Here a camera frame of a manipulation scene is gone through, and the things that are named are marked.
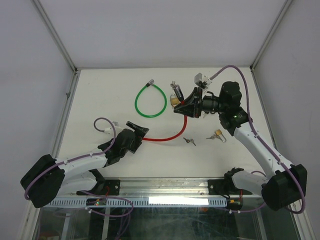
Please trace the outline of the large brass padlock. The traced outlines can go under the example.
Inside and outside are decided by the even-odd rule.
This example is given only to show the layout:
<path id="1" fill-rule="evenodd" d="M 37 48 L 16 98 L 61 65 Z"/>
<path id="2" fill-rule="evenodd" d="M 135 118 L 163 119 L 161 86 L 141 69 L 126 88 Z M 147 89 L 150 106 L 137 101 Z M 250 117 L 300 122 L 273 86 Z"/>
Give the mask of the large brass padlock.
<path id="1" fill-rule="evenodd" d="M 170 99 L 170 105 L 172 107 L 175 107 L 176 105 L 178 105 L 180 103 L 180 100 L 178 99 L 178 97 L 174 93 L 170 95 L 169 99 Z"/>

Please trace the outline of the red cable lock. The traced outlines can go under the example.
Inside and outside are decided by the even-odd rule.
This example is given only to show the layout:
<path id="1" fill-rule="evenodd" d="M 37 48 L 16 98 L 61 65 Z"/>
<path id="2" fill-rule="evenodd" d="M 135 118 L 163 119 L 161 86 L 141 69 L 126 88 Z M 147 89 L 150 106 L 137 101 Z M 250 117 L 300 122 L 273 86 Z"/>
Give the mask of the red cable lock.
<path id="1" fill-rule="evenodd" d="M 163 96 L 163 99 L 164 99 L 164 104 L 163 104 L 162 109 L 161 109 L 158 113 L 148 115 L 148 114 L 142 113 L 142 112 L 140 111 L 139 106 L 138 106 L 138 101 L 139 101 L 139 98 L 140 98 L 141 94 L 142 94 L 147 88 L 149 88 L 150 86 L 154 87 L 156 90 L 158 90 L 158 91 L 161 93 L 161 95 Z M 145 86 L 143 86 L 143 87 L 141 88 L 141 90 L 138 92 L 138 94 L 136 95 L 135 100 L 134 100 L 134 108 L 135 108 L 136 112 L 137 112 L 140 116 L 142 116 L 142 117 L 144 117 L 144 118 L 148 118 L 148 119 L 156 118 L 156 117 L 162 115 L 162 114 L 164 113 L 164 111 L 166 110 L 167 105 L 168 105 L 168 100 L 167 100 L 167 97 L 166 97 L 166 94 L 164 93 L 164 91 L 163 91 L 160 87 L 158 87 L 157 85 L 155 85 L 155 84 L 150 84 L 150 83 L 147 83 Z M 176 133 L 175 135 L 170 136 L 170 137 L 166 137 L 166 138 L 150 138 L 150 137 L 144 137 L 143 140 L 144 140 L 144 141 L 148 141 L 148 142 L 158 142 L 158 143 L 160 143 L 160 142 L 172 141 L 172 140 L 180 137 L 180 136 L 185 132 L 185 130 L 186 130 L 186 128 L 187 128 L 187 124 L 188 124 L 188 118 L 187 118 L 186 116 L 184 116 L 184 117 L 183 117 L 183 125 L 182 125 L 182 128 L 181 128 L 181 130 L 180 130 L 178 133 Z"/>

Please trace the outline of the green lock keys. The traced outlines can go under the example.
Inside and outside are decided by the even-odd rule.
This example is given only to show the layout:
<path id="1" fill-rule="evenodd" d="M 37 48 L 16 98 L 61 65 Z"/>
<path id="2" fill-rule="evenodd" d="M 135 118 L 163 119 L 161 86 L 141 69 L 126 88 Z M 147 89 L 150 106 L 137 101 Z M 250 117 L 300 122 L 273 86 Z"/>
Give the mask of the green lock keys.
<path id="1" fill-rule="evenodd" d="M 193 144 L 194 146 L 196 146 L 195 140 L 194 140 L 193 138 L 185 138 L 185 137 L 183 137 L 183 139 L 185 140 L 185 142 L 186 142 L 187 144 L 191 143 L 191 144 Z"/>

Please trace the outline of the small brass padlock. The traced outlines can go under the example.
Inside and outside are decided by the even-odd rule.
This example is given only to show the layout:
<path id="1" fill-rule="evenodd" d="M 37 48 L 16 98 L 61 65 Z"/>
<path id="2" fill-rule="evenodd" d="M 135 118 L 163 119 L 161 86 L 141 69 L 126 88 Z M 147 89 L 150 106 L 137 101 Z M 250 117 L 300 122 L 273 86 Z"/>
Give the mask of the small brass padlock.
<path id="1" fill-rule="evenodd" d="M 223 143 L 227 142 L 227 139 L 225 138 L 225 136 L 223 135 L 220 129 L 216 130 L 214 133 L 217 139 L 221 140 Z"/>

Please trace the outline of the small padlock key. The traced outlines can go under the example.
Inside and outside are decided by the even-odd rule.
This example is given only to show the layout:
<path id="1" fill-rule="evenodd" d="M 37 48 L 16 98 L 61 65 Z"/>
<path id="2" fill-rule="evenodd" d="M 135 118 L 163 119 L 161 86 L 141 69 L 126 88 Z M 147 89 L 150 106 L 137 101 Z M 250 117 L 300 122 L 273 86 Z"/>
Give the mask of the small padlock key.
<path id="1" fill-rule="evenodd" d="M 214 134 L 214 135 L 212 135 L 212 136 L 210 136 L 210 137 L 207 137 L 207 139 L 211 139 L 211 140 L 213 140 L 213 139 L 215 139 L 217 136 Z"/>

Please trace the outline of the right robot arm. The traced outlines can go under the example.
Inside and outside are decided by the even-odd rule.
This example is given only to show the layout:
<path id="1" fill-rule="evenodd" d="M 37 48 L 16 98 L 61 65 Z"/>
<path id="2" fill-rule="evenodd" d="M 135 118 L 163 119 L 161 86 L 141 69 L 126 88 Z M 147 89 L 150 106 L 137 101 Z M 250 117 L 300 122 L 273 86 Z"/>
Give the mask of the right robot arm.
<path id="1" fill-rule="evenodd" d="M 255 175 L 241 167 L 234 167 L 224 174 L 222 190 L 234 194 L 246 190 L 262 197 L 266 205 L 280 210 L 301 201 L 305 207 L 307 170 L 302 164 L 294 165 L 263 140 L 254 128 L 251 117 L 241 107 L 242 94 L 237 82 L 222 84 L 220 93 L 215 96 L 203 95 L 200 87 L 173 108 L 174 113 L 199 118 L 201 113 L 218 113 L 222 127 L 242 143 L 259 163 L 263 175 Z"/>

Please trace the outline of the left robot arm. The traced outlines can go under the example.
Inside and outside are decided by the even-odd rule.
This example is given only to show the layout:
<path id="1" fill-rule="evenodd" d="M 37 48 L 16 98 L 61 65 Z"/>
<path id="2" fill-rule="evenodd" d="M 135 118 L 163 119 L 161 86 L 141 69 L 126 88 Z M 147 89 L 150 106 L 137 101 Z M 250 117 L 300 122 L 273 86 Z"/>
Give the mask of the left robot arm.
<path id="1" fill-rule="evenodd" d="M 119 133 L 115 132 L 111 140 L 85 155 L 74 158 L 43 155 L 20 181 L 25 198 L 35 208 L 42 208 L 56 197 L 68 194 L 105 195 L 109 186 L 99 169 L 118 163 L 128 152 L 134 154 L 149 131 L 130 121 L 126 126 Z"/>

